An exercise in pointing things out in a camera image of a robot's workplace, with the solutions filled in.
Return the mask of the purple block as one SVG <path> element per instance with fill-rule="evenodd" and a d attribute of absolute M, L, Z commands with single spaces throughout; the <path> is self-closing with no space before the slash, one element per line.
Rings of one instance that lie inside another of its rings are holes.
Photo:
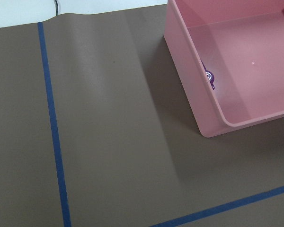
<path fill-rule="evenodd" d="M 207 78 L 208 78 L 208 80 L 209 80 L 209 82 L 211 84 L 212 89 L 215 90 L 215 86 L 214 86 L 215 77 L 214 77 L 214 74 L 205 67 L 203 62 L 201 62 L 201 63 L 203 65 L 203 68 L 204 68 L 205 73 L 207 75 Z"/>

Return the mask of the pink plastic box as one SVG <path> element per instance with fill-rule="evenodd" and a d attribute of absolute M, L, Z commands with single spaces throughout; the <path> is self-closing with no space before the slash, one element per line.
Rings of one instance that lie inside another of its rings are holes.
<path fill-rule="evenodd" d="M 164 38 L 204 137 L 284 117 L 284 0 L 170 0 Z"/>

